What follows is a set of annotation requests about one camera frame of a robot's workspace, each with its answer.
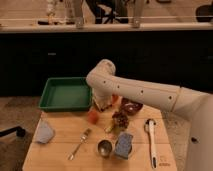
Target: wooden table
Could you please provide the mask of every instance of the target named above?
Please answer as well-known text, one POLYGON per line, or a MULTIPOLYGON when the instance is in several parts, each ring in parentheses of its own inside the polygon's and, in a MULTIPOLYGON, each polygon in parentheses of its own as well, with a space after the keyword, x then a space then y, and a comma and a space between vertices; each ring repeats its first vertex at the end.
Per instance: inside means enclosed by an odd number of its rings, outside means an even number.
POLYGON ((117 105, 100 113, 99 121, 93 125, 87 121, 86 112, 42 113, 42 119, 55 130, 54 138, 48 144, 38 144, 33 139, 23 166, 24 171, 151 171, 149 137, 144 131, 144 123, 148 118, 154 118, 155 142, 157 150, 157 171, 176 171, 174 156, 159 110, 144 106, 135 116, 131 116, 127 132, 133 135, 132 152, 128 160, 120 159, 111 154, 106 159, 97 151, 97 144, 103 139, 113 143, 116 137, 106 134, 104 129, 111 116, 118 109, 117 105), (87 128, 92 133, 77 152, 74 160, 68 156, 79 143, 80 136, 87 128))

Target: black chair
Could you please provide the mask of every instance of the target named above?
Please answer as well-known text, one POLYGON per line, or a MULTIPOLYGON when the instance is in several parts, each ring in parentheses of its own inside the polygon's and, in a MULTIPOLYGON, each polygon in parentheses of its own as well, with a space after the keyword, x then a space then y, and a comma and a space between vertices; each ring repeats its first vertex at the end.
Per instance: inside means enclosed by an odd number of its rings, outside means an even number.
POLYGON ((103 18, 107 18, 103 24, 107 24, 107 23, 113 23, 113 21, 118 21, 119 23, 128 23, 128 19, 127 18, 124 18, 124 19, 119 19, 117 16, 116 16, 116 12, 111 9, 110 13, 109 14, 105 14, 103 16, 103 18))
POLYGON ((11 134, 13 132, 16 132, 16 136, 17 137, 24 137, 25 133, 26 133, 25 129, 23 129, 20 126, 16 126, 16 127, 1 131, 0 132, 0 137, 6 136, 6 135, 11 134))

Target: chair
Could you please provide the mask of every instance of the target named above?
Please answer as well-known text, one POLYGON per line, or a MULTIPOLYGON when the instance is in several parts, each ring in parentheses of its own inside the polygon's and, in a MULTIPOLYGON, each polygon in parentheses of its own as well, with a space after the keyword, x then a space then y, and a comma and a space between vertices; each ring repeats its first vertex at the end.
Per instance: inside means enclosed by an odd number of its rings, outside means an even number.
POLYGON ((127 18, 123 18, 123 19, 117 18, 116 12, 115 12, 113 9, 111 9, 111 11, 110 11, 109 14, 105 14, 105 15, 103 16, 103 18, 107 18, 107 19, 103 22, 104 24, 107 24, 107 23, 109 23, 109 22, 112 24, 114 20, 118 21, 119 23, 128 23, 128 19, 127 19, 127 18))
POLYGON ((25 133, 26 133, 25 129, 23 129, 20 126, 16 126, 16 127, 13 127, 13 128, 9 128, 9 129, 0 131, 0 137, 6 136, 6 135, 11 134, 13 132, 16 132, 17 137, 24 137, 25 133))
POLYGON ((120 23, 128 23, 127 8, 124 0, 86 0, 87 5, 95 16, 95 24, 113 23, 116 20, 120 23), (109 7, 111 11, 106 14, 106 11, 99 5, 109 7))

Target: wall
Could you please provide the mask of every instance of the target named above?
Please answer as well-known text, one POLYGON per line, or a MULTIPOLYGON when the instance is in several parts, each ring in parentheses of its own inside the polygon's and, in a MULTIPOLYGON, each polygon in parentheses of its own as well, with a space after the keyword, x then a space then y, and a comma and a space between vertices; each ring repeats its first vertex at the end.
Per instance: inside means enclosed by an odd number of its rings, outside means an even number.
POLYGON ((0 34, 0 96, 41 95, 48 77, 86 76, 102 58, 117 75, 213 89, 213 32, 0 34))

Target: brown item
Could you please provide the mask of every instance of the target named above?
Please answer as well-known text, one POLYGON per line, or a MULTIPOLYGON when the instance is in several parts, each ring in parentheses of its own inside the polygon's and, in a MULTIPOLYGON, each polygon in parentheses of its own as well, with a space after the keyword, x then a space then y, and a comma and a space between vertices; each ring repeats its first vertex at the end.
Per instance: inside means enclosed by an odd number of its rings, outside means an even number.
POLYGON ((127 115, 135 115, 139 110, 141 110, 143 104, 134 102, 127 98, 122 98, 120 110, 127 115))

